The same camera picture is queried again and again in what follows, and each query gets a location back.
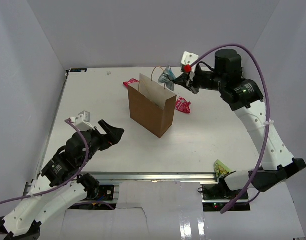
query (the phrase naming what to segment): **white mounting bracket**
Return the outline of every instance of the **white mounting bracket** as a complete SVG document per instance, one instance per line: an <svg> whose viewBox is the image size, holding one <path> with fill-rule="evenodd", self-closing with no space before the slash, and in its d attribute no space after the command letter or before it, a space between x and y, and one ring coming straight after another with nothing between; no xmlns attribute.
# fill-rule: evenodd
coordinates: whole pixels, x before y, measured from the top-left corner
<svg viewBox="0 0 306 240"><path fill-rule="evenodd" d="M198 55L185 51L183 53L183 56L182 56L181 64L184 65L184 66L191 65L192 63L194 63L198 59L199 59ZM193 81L193 77L194 77L196 67L197 67L196 65L193 66L192 70L191 70L191 73L189 74L189 78L190 78L191 81Z"/></svg>
<svg viewBox="0 0 306 240"><path fill-rule="evenodd" d="M94 130L94 127L91 125L91 114L88 111L81 112L78 117L70 117L71 123L75 123L75 126L80 131Z"/></svg>

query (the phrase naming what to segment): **snack package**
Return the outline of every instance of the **snack package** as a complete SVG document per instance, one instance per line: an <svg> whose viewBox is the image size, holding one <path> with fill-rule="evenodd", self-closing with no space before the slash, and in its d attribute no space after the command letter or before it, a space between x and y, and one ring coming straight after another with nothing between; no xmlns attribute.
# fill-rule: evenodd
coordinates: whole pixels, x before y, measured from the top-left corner
<svg viewBox="0 0 306 240"><path fill-rule="evenodd" d="M175 103L175 109L182 113L189 114L191 113L190 105L191 105L190 101L187 102L183 97L180 96L178 97Z"/></svg>
<svg viewBox="0 0 306 240"><path fill-rule="evenodd" d="M214 171L217 178L229 174L231 172L231 170L220 160L215 161Z"/></svg>
<svg viewBox="0 0 306 240"><path fill-rule="evenodd" d="M175 77L174 73L172 72L171 67L168 66L164 70L162 75L158 78L157 82L159 84L165 84L168 89L170 89L172 92L174 92L174 82L172 82L172 81L175 80L175 79L176 79L176 77Z"/></svg>
<svg viewBox="0 0 306 240"><path fill-rule="evenodd" d="M125 87L128 87L129 84L138 83L138 82L139 82L138 80L132 78L132 79L130 79L129 81L124 81L124 82L123 82L123 85L124 85Z"/></svg>

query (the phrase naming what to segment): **red candy wrapper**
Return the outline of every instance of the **red candy wrapper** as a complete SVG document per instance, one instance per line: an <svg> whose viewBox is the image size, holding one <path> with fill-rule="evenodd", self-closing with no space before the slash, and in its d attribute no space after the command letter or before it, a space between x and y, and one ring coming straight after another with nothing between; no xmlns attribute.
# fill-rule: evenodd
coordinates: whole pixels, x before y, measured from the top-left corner
<svg viewBox="0 0 306 240"><path fill-rule="evenodd" d="M189 114L191 113L190 105L190 101L187 102L183 97L178 97L178 100L175 103L175 109L182 113Z"/></svg>
<svg viewBox="0 0 306 240"><path fill-rule="evenodd" d="M128 87L129 84L138 83L138 82L139 82L138 80L132 78L132 79L130 79L129 81L123 82L123 85L124 85L125 87Z"/></svg>

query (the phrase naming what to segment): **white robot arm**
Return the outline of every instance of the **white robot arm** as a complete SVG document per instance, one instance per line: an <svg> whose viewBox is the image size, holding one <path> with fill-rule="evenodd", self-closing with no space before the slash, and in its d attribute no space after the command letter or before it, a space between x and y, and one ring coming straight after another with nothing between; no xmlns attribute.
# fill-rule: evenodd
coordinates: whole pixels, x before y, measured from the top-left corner
<svg viewBox="0 0 306 240"><path fill-rule="evenodd" d="M28 193L30 197L25 197L10 214L0 217L0 233L6 234L6 240L37 240L43 225L75 203L93 195L100 187L93 176L85 174L79 175L77 182L60 192L62 186L71 184L70 181L97 151L104 151L119 143L124 130L101 120L98 123L106 132L101 134L90 124L90 113L86 111L78 117L71 117L70 123L75 123L86 142L75 133L65 146L59 148L32 183Z"/></svg>
<svg viewBox="0 0 306 240"><path fill-rule="evenodd" d="M269 125L261 168L257 170L249 187L265 192L303 170L306 167L304 160L294 158L287 149L274 127L274 121L266 122L264 97L253 80L243 77L242 58L237 51L218 50L215 53L214 68L204 62L194 65L194 62L198 60L199 56L184 52L181 61L183 74L172 82L194 94L199 93L200 89L218 91L221 98L229 104L231 110L246 127L259 154L262 151L266 126ZM200 64L206 65L210 71L203 71ZM213 190L217 195L219 192L225 194L225 192L241 190L250 180L252 173L252 170L229 173L219 179L219 184Z"/></svg>

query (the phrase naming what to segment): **green snack package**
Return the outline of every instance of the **green snack package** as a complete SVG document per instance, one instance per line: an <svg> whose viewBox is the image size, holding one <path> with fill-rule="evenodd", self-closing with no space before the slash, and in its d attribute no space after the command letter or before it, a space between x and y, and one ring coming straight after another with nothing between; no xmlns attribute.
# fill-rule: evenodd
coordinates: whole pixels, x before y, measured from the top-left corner
<svg viewBox="0 0 306 240"><path fill-rule="evenodd" d="M231 170L225 166L225 164L223 162L221 162L220 160L216 160L214 163L214 171L216 174L216 177L221 177L224 176L226 174L229 174L231 172Z"/></svg>

